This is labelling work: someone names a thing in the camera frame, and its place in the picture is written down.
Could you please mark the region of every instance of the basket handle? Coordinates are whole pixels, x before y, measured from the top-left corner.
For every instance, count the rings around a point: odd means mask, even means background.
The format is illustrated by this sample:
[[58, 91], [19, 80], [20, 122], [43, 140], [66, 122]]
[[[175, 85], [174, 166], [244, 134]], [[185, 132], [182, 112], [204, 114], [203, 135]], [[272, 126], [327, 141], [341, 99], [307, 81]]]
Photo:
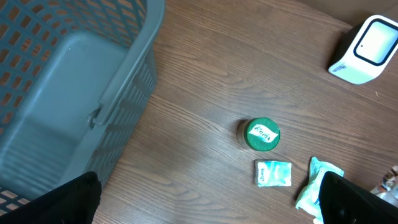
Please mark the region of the basket handle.
[[147, 0], [144, 26], [98, 100], [99, 113], [93, 120], [95, 124], [105, 125], [108, 122], [140, 62], [152, 47], [163, 21], [164, 11], [164, 0]]

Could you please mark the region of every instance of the basket bottom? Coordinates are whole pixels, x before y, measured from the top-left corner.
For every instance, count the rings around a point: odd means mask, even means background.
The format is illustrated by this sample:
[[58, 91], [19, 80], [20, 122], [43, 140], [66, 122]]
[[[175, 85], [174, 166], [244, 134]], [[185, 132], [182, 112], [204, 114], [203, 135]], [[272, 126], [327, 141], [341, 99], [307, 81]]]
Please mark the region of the basket bottom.
[[62, 40], [0, 139], [1, 185], [33, 200], [60, 183], [126, 53], [86, 32]]

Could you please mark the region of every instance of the gray laundry basket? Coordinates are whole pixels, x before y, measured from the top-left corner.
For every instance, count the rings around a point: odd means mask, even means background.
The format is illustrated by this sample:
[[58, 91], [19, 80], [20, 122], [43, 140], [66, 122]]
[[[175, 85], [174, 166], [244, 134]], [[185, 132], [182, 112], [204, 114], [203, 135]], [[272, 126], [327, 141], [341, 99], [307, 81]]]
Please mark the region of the gray laundry basket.
[[106, 183], [156, 83], [164, 0], [0, 1], [0, 215]]

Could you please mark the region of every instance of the crumpled teal plastic packet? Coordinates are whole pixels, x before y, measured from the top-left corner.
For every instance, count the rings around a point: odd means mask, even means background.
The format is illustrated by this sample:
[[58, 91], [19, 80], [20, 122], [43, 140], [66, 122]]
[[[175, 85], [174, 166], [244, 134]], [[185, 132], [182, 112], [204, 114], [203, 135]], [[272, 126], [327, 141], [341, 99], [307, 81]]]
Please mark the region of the crumpled teal plastic packet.
[[254, 181], [259, 187], [292, 185], [291, 163], [256, 160], [254, 164]]
[[321, 208], [319, 206], [319, 190], [323, 176], [328, 171], [335, 172], [343, 176], [344, 171], [329, 162], [319, 161], [316, 157], [311, 158], [310, 162], [310, 180], [308, 185], [300, 192], [297, 197], [296, 208], [302, 208], [309, 214], [315, 216], [314, 224], [323, 224]]

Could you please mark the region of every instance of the white device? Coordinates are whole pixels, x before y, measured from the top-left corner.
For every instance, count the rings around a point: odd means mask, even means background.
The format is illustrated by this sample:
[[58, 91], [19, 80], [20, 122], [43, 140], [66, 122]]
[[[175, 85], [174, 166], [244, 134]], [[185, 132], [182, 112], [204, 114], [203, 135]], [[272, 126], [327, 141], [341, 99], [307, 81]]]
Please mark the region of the white device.
[[344, 37], [329, 72], [352, 84], [378, 77], [398, 48], [398, 23], [371, 16]]

